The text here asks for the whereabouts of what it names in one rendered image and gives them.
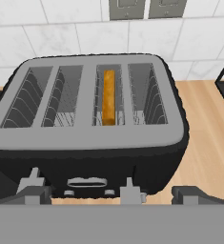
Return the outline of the golden brown bread slice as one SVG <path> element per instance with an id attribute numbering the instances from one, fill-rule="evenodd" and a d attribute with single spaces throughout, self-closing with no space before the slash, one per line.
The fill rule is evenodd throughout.
<path id="1" fill-rule="evenodd" d="M 102 100 L 102 125 L 115 124 L 115 71 L 104 71 L 104 88 Z"/>

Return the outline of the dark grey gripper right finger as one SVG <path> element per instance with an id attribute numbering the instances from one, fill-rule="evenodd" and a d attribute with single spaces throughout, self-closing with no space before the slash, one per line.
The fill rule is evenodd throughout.
<path id="1" fill-rule="evenodd" d="M 224 205 L 224 199 L 211 196 L 196 186 L 173 186 L 172 204 L 176 205 Z"/>

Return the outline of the grey toaster lever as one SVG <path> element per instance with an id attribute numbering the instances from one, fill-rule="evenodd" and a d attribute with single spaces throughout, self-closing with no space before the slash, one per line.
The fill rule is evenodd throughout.
<path id="1" fill-rule="evenodd" d="M 45 178 L 40 177 L 40 170 L 37 167 L 31 169 L 31 174 L 29 177 L 22 177 L 20 179 L 17 193 L 20 193 L 28 186 L 44 186 L 45 185 Z"/>
<path id="2" fill-rule="evenodd" d="M 128 177 L 126 185 L 120 188 L 120 203 L 122 205 L 142 203 L 140 187 L 133 185 L 131 177 Z"/>

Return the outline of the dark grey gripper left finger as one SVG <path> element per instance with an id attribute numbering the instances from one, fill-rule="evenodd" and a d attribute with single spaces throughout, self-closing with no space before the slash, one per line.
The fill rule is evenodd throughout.
<path id="1" fill-rule="evenodd" d="M 28 186 L 16 195 L 0 199 L 6 205 L 42 205 L 51 204 L 51 187 Z"/>

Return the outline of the grey wall outlet plate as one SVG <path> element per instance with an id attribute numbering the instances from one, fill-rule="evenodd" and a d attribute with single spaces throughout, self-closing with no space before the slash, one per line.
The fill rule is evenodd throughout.
<path id="1" fill-rule="evenodd" d="M 151 0 L 149 18 L 179 18 L 183 16 L 187 0 Z"/>
<path id="2" fill-rule="evenodd" d="M 145 0 L 109 0 L 111 20 L 133 20 L 144 17 Z"/>

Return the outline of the black toaster with grey top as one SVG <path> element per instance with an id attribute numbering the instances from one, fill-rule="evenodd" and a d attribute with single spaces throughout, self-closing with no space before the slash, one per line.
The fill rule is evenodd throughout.
<path id="1" fill-rule="evenodd" d="M 115 71 L 115 124 L 102 125 L 104 71 Z M 37 167 L 53 198 L 114 198 L 127 178 L 161 192 L 189 143 L 167 63 L 150 53 L 36 57 L 4 89 L 3 128 L 19 128 L 10 161 L 18 181 Z"/>

